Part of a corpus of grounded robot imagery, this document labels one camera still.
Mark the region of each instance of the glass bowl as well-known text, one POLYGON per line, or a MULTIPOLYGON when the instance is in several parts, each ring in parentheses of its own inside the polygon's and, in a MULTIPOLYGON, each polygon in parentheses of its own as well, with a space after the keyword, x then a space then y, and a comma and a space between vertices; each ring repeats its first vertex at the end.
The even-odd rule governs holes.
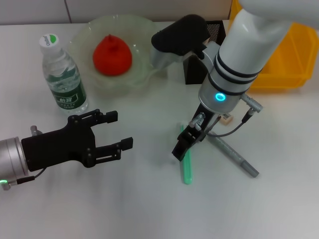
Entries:
POLYGON ((136 15, 110 15, 95 19, 70 41, 68 52, 75 60, 82 76, 92 79, 98 87, 113 89, 135 88, 144 85, 153 72, 150 64, 151 38, 159 30, 154 22, 136 15), (118 76, 105 76, 93 64, 93 52, 107 35, 124 40, 129 46, 133 62, 130 69, 118 76))

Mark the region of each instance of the yellow container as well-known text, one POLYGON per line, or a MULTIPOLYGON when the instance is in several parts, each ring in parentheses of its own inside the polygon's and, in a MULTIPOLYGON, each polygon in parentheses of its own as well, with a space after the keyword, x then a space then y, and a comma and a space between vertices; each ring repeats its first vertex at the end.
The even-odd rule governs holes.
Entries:
MULTIPOLYGON (((238 0, 233 0, 229 26, 241 9, 238 0)), ((318 48, 316 31, 293 23, 287 36, 273 53, 251 89, 269 91, 303 86, 312 76, 318 48)))

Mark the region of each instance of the blue indicator light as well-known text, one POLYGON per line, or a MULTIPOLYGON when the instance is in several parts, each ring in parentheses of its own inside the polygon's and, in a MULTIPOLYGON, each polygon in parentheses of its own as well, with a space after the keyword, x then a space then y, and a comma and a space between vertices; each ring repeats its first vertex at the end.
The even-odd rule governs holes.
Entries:
POLYGON ((224 101, 226 99, 226 96, 223 94, 223 93, 217 93, 215 95, 215 98, 218 100, 218 101, 224 101))

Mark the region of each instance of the white tabletop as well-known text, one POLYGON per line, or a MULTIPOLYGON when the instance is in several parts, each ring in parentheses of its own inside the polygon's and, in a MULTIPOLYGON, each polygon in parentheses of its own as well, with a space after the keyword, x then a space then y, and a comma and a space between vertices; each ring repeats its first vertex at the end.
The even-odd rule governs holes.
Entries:
MULTIPOLYGON (((43 78, 38 39, 62 43, 83 24, 0 26, 0 138, 29 137, 66 125, 43 78)), ((38 179, 0 192, 1 239, 317 239, 319 237, 319 62, 301 89, 252 96, 265 107, 225 138, 259 172, 245 174, 207 140, 191 149, 193 183, 169 155, 177 123, 198 107, 199 85, 183 83, 180 64, 146 88, 114 96, 83 79, 89 109, 117 110, 119 121, 95 126, 97 146, 126 137, 120 161, 87 169, 48 168, 38 179)), ((240 103, 233 129, 247 111, 240 103)))

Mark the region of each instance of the water bottle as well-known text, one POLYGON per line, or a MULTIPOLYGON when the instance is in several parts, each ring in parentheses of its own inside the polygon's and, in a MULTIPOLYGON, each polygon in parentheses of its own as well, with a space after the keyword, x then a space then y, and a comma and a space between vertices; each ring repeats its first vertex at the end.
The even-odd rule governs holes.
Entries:
POLYGON ((55 34, 42 36, 39 44, 43 74, 56 103, 68 115, 82 113, 88 102, 74 60, 62 49, 55 34))

